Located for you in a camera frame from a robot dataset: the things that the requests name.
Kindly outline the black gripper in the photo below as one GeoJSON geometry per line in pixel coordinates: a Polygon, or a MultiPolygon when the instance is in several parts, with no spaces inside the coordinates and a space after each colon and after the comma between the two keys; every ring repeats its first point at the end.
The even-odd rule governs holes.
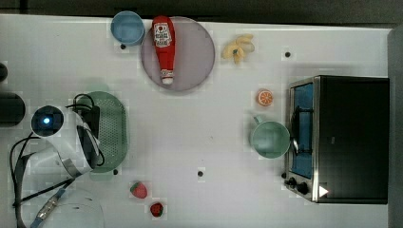
{"type": "Polygon", "coordinates": [[[100,131],[100,107],[95,105],[93,107],[86,107],[84,105],[77,105],[74,111],[78,113],[83,121],[89,126],[89,129],[96,138],[99,138],[100,131]]]}

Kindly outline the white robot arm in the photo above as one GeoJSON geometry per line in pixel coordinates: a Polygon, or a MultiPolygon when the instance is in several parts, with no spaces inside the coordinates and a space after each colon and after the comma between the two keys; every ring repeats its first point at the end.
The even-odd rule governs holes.
{"type": "Polygon", "coordinates": [[[99,142],[83,117],[66,107],[45,105],[33,113],[30,119],[31,133],[19,141],[26,146],[31,140],[44,140],[50,147],[28,155],[20,154],[10,161],[10,174],[14,190],[14,208],[17,228],[39,228],[55,209],[67,188],[80,176],[97,166],[100,156],[99,142]],[[51,175],[55,178],[50,187],[23,196],[24,178],[34,175],[51,175]],[[52,192],[47,202],[36,214],[31,225],[22,219],[24,202],[52,192]]]}

